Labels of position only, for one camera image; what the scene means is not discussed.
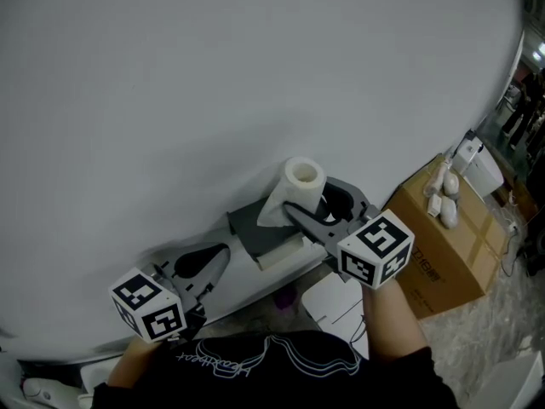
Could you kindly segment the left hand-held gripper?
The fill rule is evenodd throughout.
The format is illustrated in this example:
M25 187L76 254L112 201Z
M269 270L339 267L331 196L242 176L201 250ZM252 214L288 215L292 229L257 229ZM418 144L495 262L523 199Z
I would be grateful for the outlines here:
M230 262L224 243L171 249L162 264L132 268L109 288L121 320L146 342L193 339L207 321L203 299Z

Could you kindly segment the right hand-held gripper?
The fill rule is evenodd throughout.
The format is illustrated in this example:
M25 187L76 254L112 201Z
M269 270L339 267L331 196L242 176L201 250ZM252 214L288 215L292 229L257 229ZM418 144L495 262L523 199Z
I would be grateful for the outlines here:
M312 242L327 245L347 231L348 223L363 227L336 243L337 272L378 289L408 263L415 235L392 210L384 210L367 222L367 198L354 185L328 177L325 203L332 221L319 219L291 202L283 210L291 223Z

